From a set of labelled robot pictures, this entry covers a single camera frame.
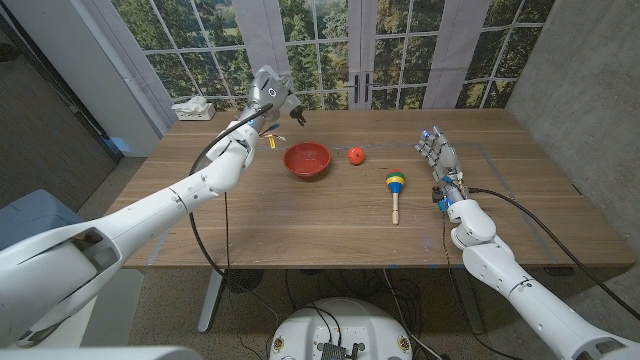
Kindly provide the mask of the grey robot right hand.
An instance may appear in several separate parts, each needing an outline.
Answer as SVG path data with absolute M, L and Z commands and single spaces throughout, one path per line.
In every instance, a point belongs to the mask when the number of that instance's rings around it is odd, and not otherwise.
M 431 132 L 423 130 L 415 149 L 431 167 L 435 183 L 444 196 L 453 202 L 464 200 L 462 166 L 447 137 L 436 126 Z

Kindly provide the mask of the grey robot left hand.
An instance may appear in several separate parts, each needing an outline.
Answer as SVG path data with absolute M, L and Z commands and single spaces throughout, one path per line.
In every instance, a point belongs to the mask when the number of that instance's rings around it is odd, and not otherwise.
M 292 82 L 279 76 L 270 66 L 261 67 L 254 75 L 248 92 L 248 101 L 240 118 L 244 119 L 259 112 L 259 110 L 271 104 L 270 110 L 258 117 L 266 122 L 274 122 L 282 115 L 289 115 L 296 119 L 300 125 L 306 124 L 303 116 L 303 107 L 299 98 L 293 92 Z

